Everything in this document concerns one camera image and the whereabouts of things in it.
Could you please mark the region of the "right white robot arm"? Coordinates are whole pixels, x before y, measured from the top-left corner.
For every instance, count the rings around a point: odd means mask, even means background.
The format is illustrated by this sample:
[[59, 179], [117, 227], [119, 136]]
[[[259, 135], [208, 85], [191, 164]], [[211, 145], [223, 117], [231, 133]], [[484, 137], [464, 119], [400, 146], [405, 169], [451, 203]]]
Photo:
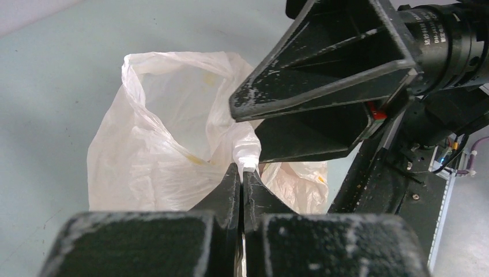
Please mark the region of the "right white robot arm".
[[293, 23], [230, 96], [233, 119], [260, 120], [261, 162], [347, 156], [423, 95], [481, 102], [488, 2], [288, 1]]

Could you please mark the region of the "white plastic bag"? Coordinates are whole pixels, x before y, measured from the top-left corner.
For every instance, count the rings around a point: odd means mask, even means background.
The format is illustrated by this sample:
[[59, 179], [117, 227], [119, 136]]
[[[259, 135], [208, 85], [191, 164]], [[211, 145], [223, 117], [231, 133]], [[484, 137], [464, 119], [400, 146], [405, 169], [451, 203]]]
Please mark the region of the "white plastic bag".
[[88, 148], [89, 209], [187, 211], [235, 163], [240, 175], [258, 170], [295, 212], [324, 213], [326, 162], [260, 166], [260, 121], [231, 118], [229, 97], [252, 69], [222, 51], [125, 56], [122, 85]]

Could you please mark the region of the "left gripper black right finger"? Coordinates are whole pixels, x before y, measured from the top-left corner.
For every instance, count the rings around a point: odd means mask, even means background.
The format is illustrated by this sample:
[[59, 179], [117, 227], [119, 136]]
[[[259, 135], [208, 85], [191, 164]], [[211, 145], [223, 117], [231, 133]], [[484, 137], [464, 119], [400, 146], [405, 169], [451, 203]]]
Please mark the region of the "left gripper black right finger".
[[256, 172], [243, 174], [248, 276], [429, 276], [399, 216], [295, 213]]

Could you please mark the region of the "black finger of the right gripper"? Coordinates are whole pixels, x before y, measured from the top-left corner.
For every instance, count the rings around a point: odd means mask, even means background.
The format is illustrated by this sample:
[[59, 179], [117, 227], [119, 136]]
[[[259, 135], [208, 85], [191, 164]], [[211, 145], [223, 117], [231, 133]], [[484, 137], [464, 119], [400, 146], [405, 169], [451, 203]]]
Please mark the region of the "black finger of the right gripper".
[[238, 122], [381, 99], [419, 73], [420, 49], [389, 1], [287, 1], [292, 25], [229, 100]]
[[412, 103], [402, 95], [386, 108], [375, 101], [268, 118], [255, 129], [260, 163], [321, 162], [344, 158], [364, 140], [380, 138]]

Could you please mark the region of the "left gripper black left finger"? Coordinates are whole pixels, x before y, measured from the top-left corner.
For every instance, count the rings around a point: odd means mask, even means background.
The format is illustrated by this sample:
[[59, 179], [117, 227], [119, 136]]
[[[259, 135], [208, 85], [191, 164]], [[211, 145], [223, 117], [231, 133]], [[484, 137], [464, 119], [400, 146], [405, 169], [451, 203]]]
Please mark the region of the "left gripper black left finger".
[[58, 233], [40, 276], [239, 276], [240, 193], [231, 164], [188, 211], [76, 214]]

